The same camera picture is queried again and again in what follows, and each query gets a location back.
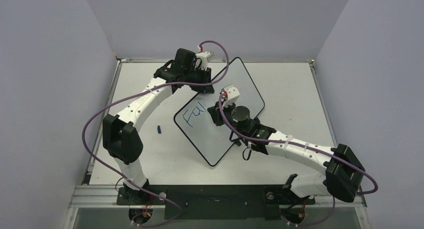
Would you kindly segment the black-framed whiteboard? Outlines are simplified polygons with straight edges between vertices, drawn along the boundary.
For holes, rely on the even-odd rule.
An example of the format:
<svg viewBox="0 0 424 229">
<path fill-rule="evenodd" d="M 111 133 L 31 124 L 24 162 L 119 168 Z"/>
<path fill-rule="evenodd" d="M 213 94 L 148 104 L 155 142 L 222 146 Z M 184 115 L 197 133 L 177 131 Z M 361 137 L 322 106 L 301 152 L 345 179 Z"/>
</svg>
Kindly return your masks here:
<svg viewBox="0 0 424 229">
<path fill-rule="evenodd" d="M 174 115 L 173 120 L 206 163 L 214 167 L 236 143 L 236 136 L 226 126 L 216 126 L 208 108 L 214 107 L 221 90 L 235 86 L 240 92 L 236 106 L 245 106 L 256 118 L 265 108 L 265 101 L 241 58 L 229 63 L 225 77 L 213 85 L 213 94 L 197 93 Z"/>
</svg>

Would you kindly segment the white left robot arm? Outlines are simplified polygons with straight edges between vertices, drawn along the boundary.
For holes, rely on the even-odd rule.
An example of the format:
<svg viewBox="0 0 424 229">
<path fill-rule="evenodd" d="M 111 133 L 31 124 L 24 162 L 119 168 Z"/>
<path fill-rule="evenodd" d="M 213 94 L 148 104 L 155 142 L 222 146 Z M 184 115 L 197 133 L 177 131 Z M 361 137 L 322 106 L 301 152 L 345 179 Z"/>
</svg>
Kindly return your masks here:
<svg viewBox="0 0 424 229">
<path fill-rule="evenodd" d="M 141 126 L 152 112 L 182 87 L 182 82 L 191 83 L 190 88 L 201 94 L 212 94 L 210 85 L 212 70 L 208 63 L 214 54 L 210 51 L 193 51 L 180 48 L 175 58 L 168 61 L 153 74 L 145 88 L 146 94 L 138 97 L 116 115 L 107 114 L 102 121 L 102 144 L 117 162 L 121 173 L 128 178 L 123 183 L 120 195 L 143 204 L 150 200 L 149 180 L 143 173 L 139 157 L 143 143 L 139 136 Z"/>
</svg>

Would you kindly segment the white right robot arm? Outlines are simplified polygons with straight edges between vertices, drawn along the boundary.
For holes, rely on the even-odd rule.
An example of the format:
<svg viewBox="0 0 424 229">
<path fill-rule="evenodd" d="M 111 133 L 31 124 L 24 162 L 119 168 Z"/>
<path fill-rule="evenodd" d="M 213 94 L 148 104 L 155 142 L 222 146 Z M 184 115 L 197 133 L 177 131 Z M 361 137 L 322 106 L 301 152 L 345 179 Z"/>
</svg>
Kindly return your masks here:
<svg viewBox="0 0 424 229">
<path fill-rule="evenodd" d="M 258 118 L 252 119 L 245 106 L 232 104 L 220 109 L 216 103 L 207 108 L 207 112 L 216 126 L 228 122 L 230 130 L 237 131 L 237 138 L 230 141 L 238 146 L 244 144 L 250 152 L 286 158 L 317 172 L 303 176 L 292 174 L 282 188 L 287 202 L 294 203 L 306 196 L 331 195 L 351 203 L 357 196 L 365 168 L 349 146 L 319 146 L 294 139 L 261 124 Z"/>
</svg>

